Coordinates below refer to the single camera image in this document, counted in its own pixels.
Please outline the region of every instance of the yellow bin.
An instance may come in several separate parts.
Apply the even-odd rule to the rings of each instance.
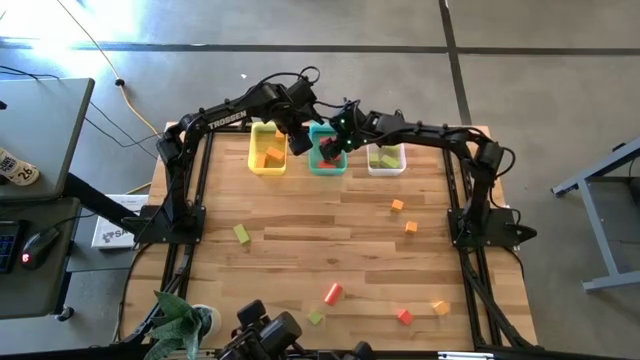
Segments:
[[[253,123],[251,126],[251,140],[249,142],[249,169],[257,175],[283,175],[287,170],[287,135],[277,137],[278,128],[273,121],[266,124]],[[284,154],[284,160],[278,161],[267,156],[264,166],[258,164],[260,156],[265,156],[272,147]]]

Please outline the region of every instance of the plastic bin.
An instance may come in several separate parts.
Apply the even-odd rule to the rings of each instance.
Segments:
[[[399,165],[397,168],[387,168],[380,164],[378,167],[371,166],[371,155],[378,154],[379,158],[383,155],[391,156],[397,160]],[[367,146],[367,168],[371,176],[398,176],[407,168],[407,157],[404,153],[404,144],[395,146],[383,146],[378,148],[377,145]]]
[[[336,132],[328,123],[325,123],[324,125],[313,123],[309,127],[309,137],[313,143],[313,148],[309,151],[309,170],[311,170],[312,174],[320,176],[335,176],[342,175],[345,170],[347,170],[347,153],[344,151],[340,153],[340,162],[336,165],[335,169],[318,168],[318,163],[320,161],[324,161],[322,154],[320,154],[320,149],[318,148],[320,145],[320,139],[333,137],[335,135]]]
[[[257,175],[283,175],[287,170],[287,135],[276,138],[278,128],[273,121],[266,124],[253,123],[251,126],[251,139],[249,140],[249,169]],[[273,147],[284,153],[284,161],[277,161],[267,157],[266,166],[258,167],[259,154],[266,154],[267,149]]]

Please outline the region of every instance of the white pot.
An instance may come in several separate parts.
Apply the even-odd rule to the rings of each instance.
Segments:
[[[212,308],[211,306],[207,306],[203,304],[196,304],[196,305],[193,305],[193,307],[206,308],[211,311],[211,327],[209,328],[209,331],[207,331],[207,333],[204,334],[204,336],[202,337],[202,341],[204,341],[206,338],[208,338],[211,335],[218,334],[222,329],[222,316],[220,316],[220,312],[215,308]]]

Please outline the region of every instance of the teal bin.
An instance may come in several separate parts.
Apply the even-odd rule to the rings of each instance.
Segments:
[[[309,128],[309,137],[313,143],[313,148],[311,148],[311,151],[309,152],[309,170],[311,170],[313,175],[342,175],[344,174],[344,171],[347,170],[347,153],[344,151],[340,154],[340,162],[336,164],[335,169],[318,168],[318,163],[324,160],[322,158],[322,154],[320,154],[320,149],[318,148],[320,145],[320,139],[334,136],[336,136],[336,132],[328,123],[325,123],[324,125],[317,123],[311,124],[311,127]]]

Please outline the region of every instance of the keyboard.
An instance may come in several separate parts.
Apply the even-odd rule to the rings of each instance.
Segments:
[[[9,274],[20,253],[27,222],[0,221],[0,274]]]

